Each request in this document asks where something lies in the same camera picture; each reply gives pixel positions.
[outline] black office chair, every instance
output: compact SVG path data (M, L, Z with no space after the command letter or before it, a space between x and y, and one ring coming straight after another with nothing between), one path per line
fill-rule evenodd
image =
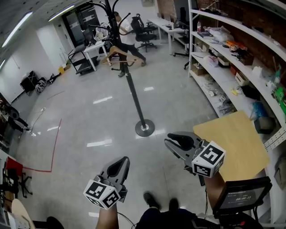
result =
M135 38L136 41L142 42L141 46L138 47L137 49L145 47L147 52L147 47L157 48L156 45L150 42L151 40L157 39L157 36L155 34L149 34L147 31L142 29L138 17L132 17L131 27L133 31L136 33L136 38Z
M155 26L150 25L150 24L152 24L152 22L147 22L147 23L146 23L146 24L147 24L147 27L145 27L139 13L136 14L136 17L139 19L141 28L142 28L145 32L147 32L147 33L152 33L154 30L157 29Z

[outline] office chair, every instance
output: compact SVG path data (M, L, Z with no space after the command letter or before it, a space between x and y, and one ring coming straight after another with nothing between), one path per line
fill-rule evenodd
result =
M139 21L140 21L141 28L142 28L145 32L151 33L151 32L153 32L154 30L156 30L156 27L155 27L155 26L150 25L152 22L147 22L147 23L146 23L146 24L147 24L147 27L145 27L139 13L136 14L136 17L138 17L138 19L139 19Z
M142 42L141 46L138 47L137 49L145 47L146 52L147 52L147 47L157 48L156 45L154 45L153 43L150 42L150 40L155 40L157 38L157 36L154 34L149 34L144 29L142 29L142 27L139 23L138 17L132 17L132 19L133 20L131 22L131 27L132 27L133 31L136 33L135 39L138 42Z
M18 195L18 185L21 186L22 189L22 194L24 198L27 198L27 196L24 194L24 190L26 190L30 195L32 195L33 193L28 191L27 187L26 187L26 182L27 180L30 178L32 179L32 177L26 177L24 178L24 176L26 176L26 173L23 173L23 165L18 163L17 161L11 159L10 157L7 158L6 161L6 170L8 171L8 175L5 175L5 177L7 178L11 178L14 180L14 184L12 186L12 189L10 190L11 192L13 192L17 198Z

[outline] white desk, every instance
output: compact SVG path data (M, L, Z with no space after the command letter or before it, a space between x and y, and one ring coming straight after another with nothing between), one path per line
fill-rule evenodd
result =
M95 43L95 45L90 45L90 46L86 47L86 49L84 50L84 53L86 53L86 55L87 55L87 57L88 57L88 59L90 61L90 64L92 65L94 71L96 71L97 69L95 68L94 63L92 62L88 52L91 51L91 50L96 50L96 49L99 49L100 47L102 47L105 56L107 56L107 52L106 52L106 49L104 47L104 44L105 44L105 41L97 41Z
M162 18L151 18L151 19L147 19L147 21L152 22L154 25L158 26L158 32L159 32L159 39L160 42L162 40L162 36L161 36L161 29L164 30L167 34L168 34L168 43L169 43L169 54L172 55L173 51L172 51L172 41L171 41L171 35L173 36L173 41L175 40L174 37L174 33L184 33L185 30L181 29L181 28L176 28L173 30L170 30L167 25L171 25L171 22L162 19Z

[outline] shelving unit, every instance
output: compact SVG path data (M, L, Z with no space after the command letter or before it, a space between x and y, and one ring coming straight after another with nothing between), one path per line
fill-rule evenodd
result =
M282 3L278 0L266 0L273 5L277 6L281 11L286 12L286 4ZM193 13L202 15L205 17L210 17L216 19L218 21L222 21L227 23L235 28L240 29L241 31L248 33L249 35L253 36L257 39L257 42L261 42L273 50L278 56L280 56L284 61L286 61L286 49L281 45L276 45L274 40L269 36L255 30L250 29L244 25L242 22L230 19L228 17L223 17L211 13L206 13L199 10L192 9L192 1L189 0L189 18L190 22L193 19ZM252 70L255 66L261 66L264 70L267 71L265 66L258 60L255 59L252 66L245 66L243 65L235 56L231 55L231 52L228 48L224 48L222 45L213 44L208 39L203 39L200 37L197 32L193 32L193 25L192 22L190 23L190 44L194 43L194 38L197 37L198 39L202 40L204 43L209 45L210 47L214 48L218 51L221 55L223 55L226 59L228 59L233 65L235 65L248 79L249 81L256 87L256 89L260 92L262 97L268 103L269 107L275 114L278 122L281 125L280 130L278 130L270 139L268 139L264 146L270 158L270 163L265 168L264 174L269 176L271 179L271 183L273 185L272 189L269 192L269 198L265 199L265 204L258 208L259 217L263 215L269 208L271 208L271 223L282 223L286 220L286 189L281 190L278 186L274 174L275 174L275 164L278 161L279 155L281 153L285 153L279 148L279 145L286 140L286 116L282 111L281 107L279 106L278 102L272 97L271 90L267 88L265 83L267 79L259 78L255 74L253 74ZM229 69L221 68L221 67L212 67L206 61L204 61L203 57L209 55L206 52L191 52L189 56L189 62L192 63L192 58L195 58L207 71L208 73L215 79L218 85L222 88L225 94L230 98L233 105L236 107L237 110L244 110L245 113L250 116L252 106L251 104L254 100L245 97L244 95L235 96L231 92L231 88L236 88L238 83L236 82L234 76L231 74ZM189 65L189 75L191 75L198 85L202 88L202 79L200 76L197 76L190 70L191 65ZM211 105L213 106L214 110L217 112L217 102L215 98L211 98L204 88L202 88L204 94L210 101Z

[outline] white shirt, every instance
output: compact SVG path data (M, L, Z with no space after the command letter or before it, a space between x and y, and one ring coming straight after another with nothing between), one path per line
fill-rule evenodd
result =
M125 19L121 23L120 27L124 28L127 32L130 32L132 30L132 27L131 27L131 25L127 19ZM119 32L121 34L125 34L125 32L123 30L121 30L120 28L119 28ZM130 33L130 34L125 35L125 36L120 35L120 39L121 39L121 42L126 44L126 45L134 45L135 44L135 34L133 34L133 33Z

